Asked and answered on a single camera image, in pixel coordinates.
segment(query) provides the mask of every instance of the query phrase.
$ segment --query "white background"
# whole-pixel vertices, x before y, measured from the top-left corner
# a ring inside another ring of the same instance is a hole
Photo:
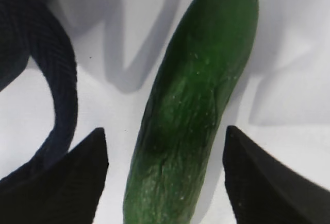
[[[104,127],[109,162],[94,223],[122,223],[122,200],[142,114],[164,50],[192,0],[55,0],[78,62],[73,146]],[[192,224],[236,223],[223,186],[227,125],[330,189],[329,0],[260,0],[254,49],[223,115]],[[54,122],[31,61],[0,93],[0,176],[26,162]]]

